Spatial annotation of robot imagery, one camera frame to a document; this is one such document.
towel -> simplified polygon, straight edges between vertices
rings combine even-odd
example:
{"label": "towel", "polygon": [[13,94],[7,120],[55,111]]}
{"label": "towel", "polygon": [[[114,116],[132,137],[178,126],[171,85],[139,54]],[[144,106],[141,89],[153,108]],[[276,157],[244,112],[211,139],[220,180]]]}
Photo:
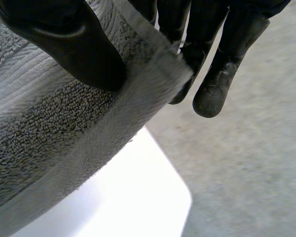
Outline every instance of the towel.
{"label": "towel", "polygon": [[75,80],[0,22],[0,237],[78,189],[191,76],[128,1],[88,3],[126,64],[118,93]]}

glove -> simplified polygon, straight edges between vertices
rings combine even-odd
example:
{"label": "glove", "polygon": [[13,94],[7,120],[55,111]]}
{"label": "glove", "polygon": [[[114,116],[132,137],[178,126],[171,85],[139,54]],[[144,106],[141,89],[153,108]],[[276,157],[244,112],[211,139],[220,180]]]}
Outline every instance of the glove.
{"label": "glove", "polygon": [[84,84],[107,91],[124,84],[124,63],[85,0],[0,0],[0,19]]}
{"label": "glove", "polygon": [[194,74],[170,104],[184,100],[224,20],[222,38],[210,69],[193,100],[197,114],[215,117],[225,103],[232,80],[248,49],[265,31],[270,17],[290,0],[129,0],[152,24],[159,12],[160,32],[177,48],[188,11],[190,18],[181,54]]}

hand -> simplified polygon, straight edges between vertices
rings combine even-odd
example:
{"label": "hand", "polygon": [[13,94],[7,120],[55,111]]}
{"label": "hand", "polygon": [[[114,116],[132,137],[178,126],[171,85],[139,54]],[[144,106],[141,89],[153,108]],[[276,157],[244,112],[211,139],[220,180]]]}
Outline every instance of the hand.
{"label": "hand", "polygon": [[170,104],[184,100],[212,47],[224,20],[222,38],[211,67],[193,101],[206,118],[219,114],[232,80],[250,46],[290,0],[129,0],[152,24],[158,9],[160,32],[179,47],[190,10],[181,54],[194,74]]}

gray carpet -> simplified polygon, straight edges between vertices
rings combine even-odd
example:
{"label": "gray carpet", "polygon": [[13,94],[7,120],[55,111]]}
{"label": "gray carpet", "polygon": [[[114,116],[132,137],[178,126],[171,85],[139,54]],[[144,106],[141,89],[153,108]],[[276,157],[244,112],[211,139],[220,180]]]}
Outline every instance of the gray carpet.
{"label": "gray carpet", "polygon": [[222,113],[190,94],[149,123],[193,194],[184,237],[296,237],[296,0],[249,50]]}

fingertip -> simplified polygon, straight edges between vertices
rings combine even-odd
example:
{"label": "fingertip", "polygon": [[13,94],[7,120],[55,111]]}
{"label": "fingertip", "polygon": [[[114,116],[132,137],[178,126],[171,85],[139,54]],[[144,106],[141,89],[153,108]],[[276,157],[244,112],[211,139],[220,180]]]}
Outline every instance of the fingertip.
{"label": "fingertip", "polygon": [[214,118],[221,112],[224,102],[225,96],[219,87],[201,86],[193,100],[193,109],[204,118]]}

